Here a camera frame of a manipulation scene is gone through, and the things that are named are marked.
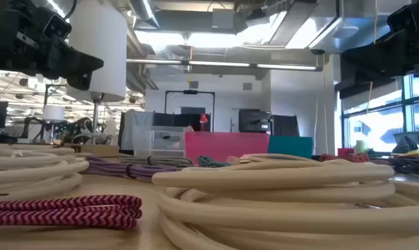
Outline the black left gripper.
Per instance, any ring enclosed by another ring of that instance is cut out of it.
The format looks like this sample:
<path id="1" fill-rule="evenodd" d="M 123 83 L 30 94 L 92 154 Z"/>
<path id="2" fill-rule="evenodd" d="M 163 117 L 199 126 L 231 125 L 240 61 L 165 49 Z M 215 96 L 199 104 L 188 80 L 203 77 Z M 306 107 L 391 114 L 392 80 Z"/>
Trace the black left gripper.
<path id="1" fill-rule="evenodd" d="M 92 73 L 104 66 L 103 60 L 69 46 L 57 36 L 43 34 L 50 10 L 5 10 L 0 13 L 0 70 L 30 76 L 67 78 L 69 86 L 87 91 Z"/>

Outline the black metal stand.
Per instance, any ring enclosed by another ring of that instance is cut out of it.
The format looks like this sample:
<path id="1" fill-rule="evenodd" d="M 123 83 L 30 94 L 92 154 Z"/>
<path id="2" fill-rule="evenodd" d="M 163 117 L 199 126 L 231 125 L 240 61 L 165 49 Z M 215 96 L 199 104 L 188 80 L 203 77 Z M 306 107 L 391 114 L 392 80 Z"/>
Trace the black metal stand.
<path id="1" fill-rule="evenodd" d="M 46 106 L 48 104 L 49 97 L 54 92 L 56 92 L 57 90 L 59 90 L 61 87 L 65 87 L 65 85 L 56 85 L 56 84 L 47 84 L 47 85 L 45 85 L 44 106 L 43 106 L 43 109 L 46 108 Z"/>

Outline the small white lamp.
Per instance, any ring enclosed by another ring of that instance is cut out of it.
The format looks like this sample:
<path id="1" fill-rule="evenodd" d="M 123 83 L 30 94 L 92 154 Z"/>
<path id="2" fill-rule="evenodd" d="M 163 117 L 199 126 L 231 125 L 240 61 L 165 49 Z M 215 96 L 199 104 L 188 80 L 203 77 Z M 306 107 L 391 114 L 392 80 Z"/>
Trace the small white lamp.
<path id="1" fill-rule="evenodd" d="M 51 132 L 49 136 L 49 143 L 53 144 L 55 135 L 55 124 L 65 120 L 64 108 L 62 106 L 45 105 L 43 112 L 44 121 L 50 123 Z"/>

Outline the pale green cup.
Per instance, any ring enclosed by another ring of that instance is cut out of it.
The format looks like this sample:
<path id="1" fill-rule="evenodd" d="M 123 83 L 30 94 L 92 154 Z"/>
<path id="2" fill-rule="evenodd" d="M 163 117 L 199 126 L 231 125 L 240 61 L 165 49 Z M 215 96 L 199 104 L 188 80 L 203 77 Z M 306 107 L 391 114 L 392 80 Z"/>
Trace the pale green cup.
<path id="1" fill-rule="evenodd" d="M 366 154 L 368 152 L 368 145 L 365 140 L 357 140 L 354 146 L 354 154 Z"/>

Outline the long ceiling light fixture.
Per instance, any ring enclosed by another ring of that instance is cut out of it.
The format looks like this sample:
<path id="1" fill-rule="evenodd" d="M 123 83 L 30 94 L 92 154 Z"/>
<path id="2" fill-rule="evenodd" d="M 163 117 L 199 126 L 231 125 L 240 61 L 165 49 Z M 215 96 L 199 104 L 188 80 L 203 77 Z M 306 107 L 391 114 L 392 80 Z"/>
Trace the long ceiling light fixture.
<path id="1" fill-rule="evenodd" d="M 293 71 L 310 71 L 320 72 L 323 70 L 321 66 L 310 65 L 289 65 L 289 64 L 265 64 L 252 62 L 218 62 L 204 60 L 169 60 L 169 59 L 145 59 L 133 58 L 127 59 L 127 63 L 150 64 L 150 65 L 186 65 L 186 66 L 205 66 L 205 67 L 240 67 L 252 69 L 272 69 L 272 70 L 293 70 Z"/>

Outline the black yellow fabric bundle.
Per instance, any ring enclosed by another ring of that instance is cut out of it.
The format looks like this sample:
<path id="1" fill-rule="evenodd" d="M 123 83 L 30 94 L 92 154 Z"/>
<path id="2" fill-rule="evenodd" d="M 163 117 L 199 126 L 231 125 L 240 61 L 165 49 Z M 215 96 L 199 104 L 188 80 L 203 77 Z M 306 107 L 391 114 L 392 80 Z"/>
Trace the black yellow fabric bundle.
<path id="1" fill-rule="evenodd" d="M 418 145 L 409 137 L 402 136 L 391 152 L 395 157 L 419 157 Z"/>

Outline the clear plastic bin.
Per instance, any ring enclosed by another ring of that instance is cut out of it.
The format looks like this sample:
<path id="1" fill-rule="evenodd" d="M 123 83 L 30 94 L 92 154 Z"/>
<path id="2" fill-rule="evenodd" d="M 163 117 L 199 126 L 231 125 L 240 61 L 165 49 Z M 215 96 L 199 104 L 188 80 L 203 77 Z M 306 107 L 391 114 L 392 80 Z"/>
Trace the clear plastic bin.
<path id="1" fill-rule="evenodd" d="M 185 127 L 136 126 L 132 130 L 134 156 L 185 156 Z"/>

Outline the black divider panel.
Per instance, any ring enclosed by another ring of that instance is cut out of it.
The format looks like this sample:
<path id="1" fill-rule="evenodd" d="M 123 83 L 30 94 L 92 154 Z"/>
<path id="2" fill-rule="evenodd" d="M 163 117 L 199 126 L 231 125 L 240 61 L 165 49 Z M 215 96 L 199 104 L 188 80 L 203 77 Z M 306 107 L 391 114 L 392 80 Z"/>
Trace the black divider panel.
<path id="1" fill-rule="evenodd" d="M 211 117 L 207 115 L 207 122 L 200 122 L 199 114 L 164 114 L 155 112 L 153 116 L 154 126 L 192 127 L 194 131 L 211 131 Z"/>

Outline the teal plastic bin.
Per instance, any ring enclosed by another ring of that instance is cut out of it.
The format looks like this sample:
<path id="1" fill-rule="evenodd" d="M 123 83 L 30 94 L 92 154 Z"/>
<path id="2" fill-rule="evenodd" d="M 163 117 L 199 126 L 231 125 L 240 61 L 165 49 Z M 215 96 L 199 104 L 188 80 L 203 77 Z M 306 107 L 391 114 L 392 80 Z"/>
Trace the teal plastic bin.
<path id="1" fill-rule="evenodd" d="M 272 135 L 269 138 L 268 153 L 311 158 L 313 144 L 311 137 Z"/>

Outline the black equipment box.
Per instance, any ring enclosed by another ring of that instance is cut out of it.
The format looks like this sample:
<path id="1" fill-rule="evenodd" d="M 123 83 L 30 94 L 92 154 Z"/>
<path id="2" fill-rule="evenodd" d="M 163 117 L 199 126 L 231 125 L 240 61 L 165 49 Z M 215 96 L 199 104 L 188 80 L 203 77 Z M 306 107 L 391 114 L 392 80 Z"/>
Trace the black equipment box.
<path id="1" fill-rule="evenodd" d="M 270 112 L 261 110 L 240 110 L 239 131 L 241 133 L 267 133 L 271 131 Z"/>

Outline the grey ceiling box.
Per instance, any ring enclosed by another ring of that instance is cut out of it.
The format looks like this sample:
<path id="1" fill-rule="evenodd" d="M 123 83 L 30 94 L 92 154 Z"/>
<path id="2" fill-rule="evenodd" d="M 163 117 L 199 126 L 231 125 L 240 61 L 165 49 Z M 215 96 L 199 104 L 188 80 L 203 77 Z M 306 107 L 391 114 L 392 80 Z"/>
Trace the grey ceiling box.
<path id="1" fill-rule="evenodd" d="M 235 13 L 232 10 L 212 9 L 212 28 L 230 30 L 234 28 Z"/>

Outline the pink plastic bin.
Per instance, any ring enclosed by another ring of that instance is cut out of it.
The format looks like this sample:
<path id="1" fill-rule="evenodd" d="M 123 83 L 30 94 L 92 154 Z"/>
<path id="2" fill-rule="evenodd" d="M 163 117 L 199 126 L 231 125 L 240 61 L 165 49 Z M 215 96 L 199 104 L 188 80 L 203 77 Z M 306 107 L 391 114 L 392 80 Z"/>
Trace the pink plastic bin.
<path id="1" fill-rule="evenodd" d="M 197 165 L 199 156 L 225 161 L 229 156 L 267 153 L 266 133 L 186 132 L 185 153 Z"/>

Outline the silver ventilation duct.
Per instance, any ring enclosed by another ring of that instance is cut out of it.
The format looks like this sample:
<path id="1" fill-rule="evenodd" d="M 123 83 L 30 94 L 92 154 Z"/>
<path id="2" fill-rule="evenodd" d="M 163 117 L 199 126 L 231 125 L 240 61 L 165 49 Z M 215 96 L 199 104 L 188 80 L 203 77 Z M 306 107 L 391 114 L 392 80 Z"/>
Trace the silver ventilation duct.
<path id="1" fill-rule="evenodd" d="M 267 24 L 246 29 L 245 49 L 341 53 L 386 35 L 390 14 L 415 0 L 268 0 Z"/>

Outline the round silver duct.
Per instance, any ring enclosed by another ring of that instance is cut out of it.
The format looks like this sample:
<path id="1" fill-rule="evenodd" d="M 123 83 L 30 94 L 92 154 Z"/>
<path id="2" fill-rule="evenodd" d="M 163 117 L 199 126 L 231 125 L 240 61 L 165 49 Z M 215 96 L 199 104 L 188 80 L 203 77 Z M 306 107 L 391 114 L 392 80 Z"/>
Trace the round silver duct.
<path id="1" fill-rule="evenodd" d="M 160 27 L 155 18 L 155 11 L 151 0 L 129 0 L 129 4 L 134 10 L 137 19 L 146 22 L 154 28 Z"/>

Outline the black gantry frame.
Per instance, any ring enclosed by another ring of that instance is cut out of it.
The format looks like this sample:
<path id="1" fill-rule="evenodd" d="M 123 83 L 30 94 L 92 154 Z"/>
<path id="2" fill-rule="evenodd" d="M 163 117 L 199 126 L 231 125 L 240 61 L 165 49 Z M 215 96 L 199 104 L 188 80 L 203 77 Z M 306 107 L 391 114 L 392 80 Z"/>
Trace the black gantry frame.
<path id="1" fill-rule="evenodd" d="M 181 94 L 210 94 L 212 95 L 212 124 L 211 124 L 211 132 L 214 132 L 214 115 L 215 115 L 215 102 L 216 102 L 216 93 L 215 92 L 206 92 L 206 91 L 198 91 L 198 90 L 166 90 L 164 95 L 164 113 L 167 113 L 167 102 L 168 102 L 168 95 L 169 93 L 181 93 Z"/>

